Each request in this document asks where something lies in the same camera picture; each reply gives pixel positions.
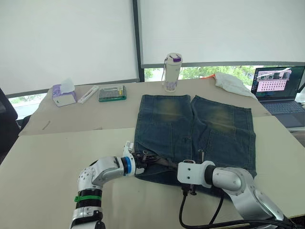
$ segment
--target purple bottle cap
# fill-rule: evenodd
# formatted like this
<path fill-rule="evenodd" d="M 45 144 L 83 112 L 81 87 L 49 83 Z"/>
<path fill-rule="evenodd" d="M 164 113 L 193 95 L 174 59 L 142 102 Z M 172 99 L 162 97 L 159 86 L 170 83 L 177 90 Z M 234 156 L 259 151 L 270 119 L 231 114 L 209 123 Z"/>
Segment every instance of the purple bottle cap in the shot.
<path fill-rule="evenodd" d="M 178 56 L 177 54 L 176 54 L 176 56 L 177 57 L 172 57 L 172 56 L 170 56 L 170 57 L 173 59 L 174 62 L 180 62 L 181 61 L 181 57 Z"/>

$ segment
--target laptop screen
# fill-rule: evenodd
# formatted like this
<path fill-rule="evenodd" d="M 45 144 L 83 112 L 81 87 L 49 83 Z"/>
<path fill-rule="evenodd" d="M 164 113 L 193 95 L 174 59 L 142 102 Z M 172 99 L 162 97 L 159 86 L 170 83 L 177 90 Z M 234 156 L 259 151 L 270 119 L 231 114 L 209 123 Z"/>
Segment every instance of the laptop screen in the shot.
<path fill-rule="evenodd" d="M 304 66 L 257 68 L 251 92 L 258 100 L 295 99 Z"/>

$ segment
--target jeans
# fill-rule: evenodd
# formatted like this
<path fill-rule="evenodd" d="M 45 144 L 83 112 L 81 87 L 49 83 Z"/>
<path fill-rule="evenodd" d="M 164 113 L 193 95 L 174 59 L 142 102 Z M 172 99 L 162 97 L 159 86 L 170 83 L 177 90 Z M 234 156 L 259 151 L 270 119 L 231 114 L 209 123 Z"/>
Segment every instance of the jeans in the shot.
<path fill-rule="evenodd" d="M 251 109 L 199 96 L 191 102 L 189 95 L 143 95 L 134 149 L 135 153 L 149 152 L 174 163 L 209 160 L 218 167 L 241 167 L 256 176 Z M 180 185 L 177 170 L 159 164 L 149 165 L 136 177 Z"/>

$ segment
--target robotic arm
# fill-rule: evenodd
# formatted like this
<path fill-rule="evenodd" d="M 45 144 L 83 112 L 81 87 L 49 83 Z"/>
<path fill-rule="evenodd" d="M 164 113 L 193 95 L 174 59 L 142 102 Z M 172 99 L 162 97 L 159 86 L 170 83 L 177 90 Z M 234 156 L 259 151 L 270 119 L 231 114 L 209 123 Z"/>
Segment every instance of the robotic arm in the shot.
<path fill-rule="evenodd" d="M 78 195 L 75 197 L 76 209 L 73 212 L 70 229 L 105 229 L 102 222 L 102 187 L 112 179 L 133 176 L 136 168 L 145 168 L 145 158 L 155 160 L 149 155 L 138 158 L 132 153 L 133 143 L 127 142 L 124 157 L 108 156 L 99 159 L 85 168 L 78 177 Z M 261 191 L 256 188 L 251 174 L 241 168 L 216 167 L 211 161 L 196 164 L 185 160 L 178 164 L 178 180 L 183 184 L 212 185 L 221 188 L 231 198 L 239 214 L 248 220 L 284 220 L 282 211 Z M 275 225 L 260 226 L 260 229 L 275 229 Z"/>
<path fill-rule="evenodd" d="M 135 161 L 131 154 L 133 143 L 127 142 L 124 157 L 107 156 L 93 162 L 78 176 L 78 195 L 73 212 L 71 229 L 105 229 L 102 222 L 102 188 L 112 179 L 133 176 Z"/>
<path fill-rule="evenodd" d="M 178 180 L 181 183 L 212 185 L 221 188 L 231 198 L 238 213 L 249 220 L 284 220 L 284 214 L 272 200 L 257 189 L 251 174 L 242 168 L 216 167 L 211 161 L 195 164 L 186 160 L 178 164 Z M 275 225 L 265 225 L 264 229 L 275 229 Z"/>

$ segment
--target green foliage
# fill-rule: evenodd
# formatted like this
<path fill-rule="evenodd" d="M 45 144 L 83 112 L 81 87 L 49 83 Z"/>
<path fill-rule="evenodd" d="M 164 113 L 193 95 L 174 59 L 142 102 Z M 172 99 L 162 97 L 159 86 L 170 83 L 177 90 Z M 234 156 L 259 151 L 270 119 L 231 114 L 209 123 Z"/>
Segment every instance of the green foliage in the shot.
<path fill-rule="evenodd" d="M 231 74 L 241 81 L 245 85 L 252 85 L 252 75 L 255 73 L 253 66 L 207 66 L 207 67 L 189 67 L 184 68 L 181 71 L 183 79 L 195 79 L 201 77 L 207 77 L 214 73 L 227 73 Z"/>
<path fill-rule="evenodd" d="M 45 94 L 32 94 L 32 95 L 25 95 L 21 97 L 11 98 L 9 99 L 11 104 L 18 104 L 23 102 L 28 102 L 36 99 L 42 99 Z"/>
<path fill-rule="evenodd" d="M 144 77 L 145 79 L 149 79 L 153 77 L 153 71 L 160 70 L 159 68 L 145 68 L 144 69 Z"/>

